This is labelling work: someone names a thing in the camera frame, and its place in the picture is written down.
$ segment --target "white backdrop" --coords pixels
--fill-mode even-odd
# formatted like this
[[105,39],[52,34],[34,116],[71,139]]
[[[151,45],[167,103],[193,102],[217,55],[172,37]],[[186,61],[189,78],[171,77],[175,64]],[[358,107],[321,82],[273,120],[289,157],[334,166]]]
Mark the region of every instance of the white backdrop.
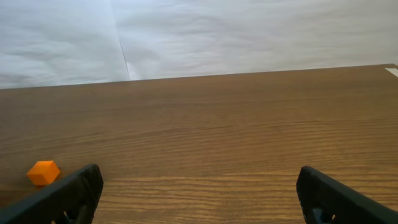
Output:
[[0,88],[397,63],[397,8],[396,0],[1,1]]

